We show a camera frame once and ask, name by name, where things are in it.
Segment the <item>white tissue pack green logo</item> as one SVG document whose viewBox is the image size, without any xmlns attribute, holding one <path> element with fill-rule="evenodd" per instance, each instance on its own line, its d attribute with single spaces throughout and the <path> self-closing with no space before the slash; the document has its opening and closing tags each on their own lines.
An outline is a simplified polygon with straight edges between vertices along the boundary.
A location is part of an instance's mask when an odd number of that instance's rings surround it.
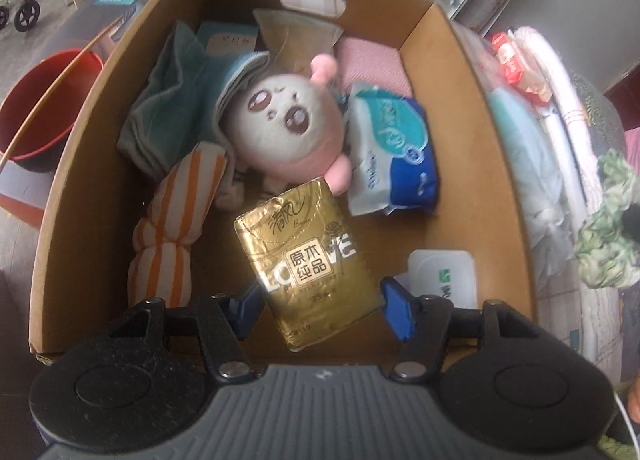
<svg viewBox="0 0 640 460">
<path fill-rule="evenodd" d="M 395 279 L 413 296 L 435 295 L 458 308 L 480 307 L 475 263 L 467 251 L 415 250 L 408 270 Z"/>
</svg>

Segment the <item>orange striped cloth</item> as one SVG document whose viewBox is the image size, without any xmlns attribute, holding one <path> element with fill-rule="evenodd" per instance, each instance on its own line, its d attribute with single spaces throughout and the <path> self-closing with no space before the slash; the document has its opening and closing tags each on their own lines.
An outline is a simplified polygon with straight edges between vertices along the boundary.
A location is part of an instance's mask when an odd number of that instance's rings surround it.
<svg viewBox="0 0 640 460">
<path fill-rule="evenodd" d="M 189 304 L 192 246 L 209 211 L 230 212 L 242 204 L 235 164 L 233 148 L 201 141 L 157 186 L 132 234 L 136 255 L 128 269 L 130 306 L 152 297 L 168 308 Z"/>
</svg>

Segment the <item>gold tissue pack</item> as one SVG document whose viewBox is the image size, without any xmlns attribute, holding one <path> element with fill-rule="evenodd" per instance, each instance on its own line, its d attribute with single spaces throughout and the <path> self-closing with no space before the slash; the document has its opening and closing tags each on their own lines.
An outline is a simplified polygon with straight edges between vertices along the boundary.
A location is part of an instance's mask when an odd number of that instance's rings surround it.
<svg viewBox="0 0 640 460">
<path fill-rule="evenodd" d="M 259 204 L 234 221 L 234 230 L 289 350 L 325 341 L 383 308 L 326 180 Z"/>
</svg>

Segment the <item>blue tissue pack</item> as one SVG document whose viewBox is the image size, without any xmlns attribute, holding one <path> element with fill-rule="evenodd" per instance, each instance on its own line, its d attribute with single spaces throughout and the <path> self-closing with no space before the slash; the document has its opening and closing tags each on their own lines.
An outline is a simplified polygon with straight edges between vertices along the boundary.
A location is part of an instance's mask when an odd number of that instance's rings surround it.
<svg viewBox="0 0 640 460">
<path fill-rule="evenodd" d="M 355 82 L 344 121 L 345 153 L 352 165 L 349 212 L 363 216 L 396 209 L 434 211 L 439 175 L 420 104 Z"/>
</svg>

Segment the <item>pink white plush toy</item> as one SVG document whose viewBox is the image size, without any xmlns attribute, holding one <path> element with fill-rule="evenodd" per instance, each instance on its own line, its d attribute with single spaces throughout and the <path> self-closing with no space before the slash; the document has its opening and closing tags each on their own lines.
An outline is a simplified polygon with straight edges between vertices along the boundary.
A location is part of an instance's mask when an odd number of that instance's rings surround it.
<svg viewBox="0 0 640 460">
<path fill-rule="evenodd" d="M 343 152 L 343 114 L 331 94 L 334 56 L 311 60 L 311 76 L 270 75 L 229 104 L 221 127 L 235 151 L 234 182 L 244 194 L 247 169 L 262 174 L 266 197 L 322 178 L 335 195 L 345 193 L 352 168 Z"/>
</svg>

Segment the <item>teal knitted towel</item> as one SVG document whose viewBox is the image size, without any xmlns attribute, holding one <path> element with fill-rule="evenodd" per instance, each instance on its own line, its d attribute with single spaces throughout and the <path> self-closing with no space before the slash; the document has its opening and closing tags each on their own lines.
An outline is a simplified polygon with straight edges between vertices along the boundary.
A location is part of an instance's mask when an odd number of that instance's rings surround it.
<svg viewBox="0 0 640 460">
<path fill-rule="evenodd" d="M 269 60 L 267 51 L 213 56 L 189 25 L 177 22 L 130 108 L 117 149 L 157 183 L 203 141 L 220 146 L 234 165 L 234 150 L 220 121 Z"/>
</svg>

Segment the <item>pink towel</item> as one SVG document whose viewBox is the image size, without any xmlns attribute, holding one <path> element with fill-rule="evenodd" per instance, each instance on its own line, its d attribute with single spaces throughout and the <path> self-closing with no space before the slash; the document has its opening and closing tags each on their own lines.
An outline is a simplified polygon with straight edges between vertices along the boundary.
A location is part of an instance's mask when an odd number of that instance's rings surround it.
<svg viewBox="0 0 640 460">
<path fill-rule="evenodd" d="M 335 45 L 335 56 L 344 91 L 349 92 L 352 85 L 360 82 L 401 97 L 413 97 L 397 49 L 356 37 L 342 37 Z"/>
</svg>

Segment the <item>beige paper packet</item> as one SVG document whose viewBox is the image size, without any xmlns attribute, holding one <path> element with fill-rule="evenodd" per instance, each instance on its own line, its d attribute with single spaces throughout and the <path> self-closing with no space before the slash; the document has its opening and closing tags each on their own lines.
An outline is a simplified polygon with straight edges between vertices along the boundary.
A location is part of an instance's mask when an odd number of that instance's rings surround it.
<svg viewBox="0 0 640 460">
<path fill-rule="evenodd" d="M 254 9 L 253 16 L 270 53 L 269 74 L 311 76 L 311 60 L 318 54 L 332 56 L 343 34 L 336 24 L 297 12 Z"/>
</svg>

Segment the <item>white and blue plastic bag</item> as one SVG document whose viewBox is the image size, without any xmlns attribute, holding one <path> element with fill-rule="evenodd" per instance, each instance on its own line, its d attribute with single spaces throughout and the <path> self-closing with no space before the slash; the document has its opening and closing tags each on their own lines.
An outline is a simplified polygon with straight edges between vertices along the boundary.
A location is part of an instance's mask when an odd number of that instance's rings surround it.
<svg viewBox="0 0 640 460">
<path fill-rule="evenodd" d="M 553 276 L 573 258 L 564 180 L 551 143 L 528 103 L 508 88 L 488 94 L 515 180 L 539 275 Z"/>
</svg>

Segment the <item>green white crumpled cloth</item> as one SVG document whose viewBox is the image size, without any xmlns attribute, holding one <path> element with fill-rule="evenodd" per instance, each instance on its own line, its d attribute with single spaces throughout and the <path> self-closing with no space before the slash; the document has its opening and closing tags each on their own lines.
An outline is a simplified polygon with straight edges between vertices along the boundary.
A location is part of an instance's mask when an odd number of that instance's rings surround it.
<svg viewBox="0 0 640 460">
<path fill-rule="evenodd" d="M 625 289 L 639 281 L 639 244 L 623 228 L 623 215 L 639 205 L 639 177 L 616 150 L 599 157 L 598 164 L 603 200 L 578 232 L 579 277 L 590 289 Z"/>
</svg>

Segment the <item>Philips product box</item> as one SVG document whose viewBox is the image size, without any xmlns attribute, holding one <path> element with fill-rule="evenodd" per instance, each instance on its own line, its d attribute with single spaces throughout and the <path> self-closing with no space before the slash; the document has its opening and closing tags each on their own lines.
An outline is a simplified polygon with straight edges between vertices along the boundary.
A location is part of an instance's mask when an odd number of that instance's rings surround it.
<svg viewBox="0 0 640 460">
<path fill-rule="evenodd" d="M 39 228 L 66 141 L 119 39 L 149 0 L 89 0 L 40 49 L 1 101 L 1 149 L 58 76 L 73 64 L 1 171 L 1 208 Z"/>
</svg>

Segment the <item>white folded quilt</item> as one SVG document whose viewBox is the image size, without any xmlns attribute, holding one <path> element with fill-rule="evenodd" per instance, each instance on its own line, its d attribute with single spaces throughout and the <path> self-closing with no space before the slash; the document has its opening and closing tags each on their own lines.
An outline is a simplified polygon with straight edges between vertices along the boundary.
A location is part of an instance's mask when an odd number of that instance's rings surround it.
<svg viewBox="0 0 640 460">
<path fill-rule="evenodd" d="M 594 212 L 603 200 L 598 159 L 592 149 L 586 113 L 573 82 L 561 58 L 538 30 L 523 26 L 515 31 L 514 37 L 518 45 L 536 60 L 547 79 L 574 151 L 587 209 Z"/>
</svg>

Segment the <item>green leaf pattern cushion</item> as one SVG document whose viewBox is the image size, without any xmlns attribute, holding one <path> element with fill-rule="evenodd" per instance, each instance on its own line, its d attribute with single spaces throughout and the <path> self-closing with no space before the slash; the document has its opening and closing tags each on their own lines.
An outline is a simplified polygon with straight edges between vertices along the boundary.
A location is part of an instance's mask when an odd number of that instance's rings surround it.
<svg viewBox="0 0 640 460">
<path fill-rule="evenodd" d="M 586 113 L 594 154 L 600 157 L 610 150 L 615 150 L 624 157 L 627 154 L 625 131 L 614 104 L 587 79 L 576 73 L 570 76 Z"/>
</svg>

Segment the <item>red wet wipes pack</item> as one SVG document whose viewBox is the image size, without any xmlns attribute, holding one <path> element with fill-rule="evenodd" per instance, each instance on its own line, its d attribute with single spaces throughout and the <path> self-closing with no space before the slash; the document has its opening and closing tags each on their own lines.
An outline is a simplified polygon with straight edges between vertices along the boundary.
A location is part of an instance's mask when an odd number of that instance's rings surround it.
<svg viewBox="0 0 640 460">
<path fill-rule="evenodd" d="M 533 57 L 518 45 L 514 36 L 501 32 L 491 38 L 491 47 L 506 82 L 534 105 L 545 106 L 552 98 L 547 79 Z"/>
</svg>

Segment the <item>wooden stick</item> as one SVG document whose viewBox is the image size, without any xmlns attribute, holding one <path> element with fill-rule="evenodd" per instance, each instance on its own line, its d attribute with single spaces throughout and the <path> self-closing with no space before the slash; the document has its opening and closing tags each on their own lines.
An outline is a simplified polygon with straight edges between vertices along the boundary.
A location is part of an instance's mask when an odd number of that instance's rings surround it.
<svg viewBox="0 0 640 460">
<path fill-rule="evenodd" d="M 1 105 L 1 164 L 49 172 L 60 158 L 77 117 L 104 68 L 94 48 L 125 22 L 100 30 L 87 46 L 62 50 L 34 66 Z"/>
</svg>

